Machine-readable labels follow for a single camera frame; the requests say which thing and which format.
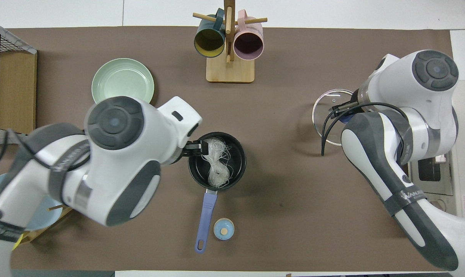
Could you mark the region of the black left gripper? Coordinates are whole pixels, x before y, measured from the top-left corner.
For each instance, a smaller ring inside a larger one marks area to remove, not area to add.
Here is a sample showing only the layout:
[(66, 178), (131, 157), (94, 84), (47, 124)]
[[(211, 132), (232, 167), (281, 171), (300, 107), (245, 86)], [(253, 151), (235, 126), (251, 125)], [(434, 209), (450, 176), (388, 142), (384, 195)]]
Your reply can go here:
[(205, 142), (203, 140), (187, 141), (183, 147), (177, 148), (178, 157), (204, 155)]

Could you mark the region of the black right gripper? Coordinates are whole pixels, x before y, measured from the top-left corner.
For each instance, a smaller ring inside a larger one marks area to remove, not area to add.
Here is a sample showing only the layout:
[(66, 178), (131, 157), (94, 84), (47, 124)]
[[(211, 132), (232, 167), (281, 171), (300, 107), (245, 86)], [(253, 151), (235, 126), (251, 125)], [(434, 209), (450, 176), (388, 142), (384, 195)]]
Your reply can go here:
[(348, 117), (358, 113), (364, 113), (360, 103), (356, 98), (351, 99), (349, 102), (342, 103), (341, 105), (334, 105), (329, 108), (330, 118), (334, 119), (337, 117)]

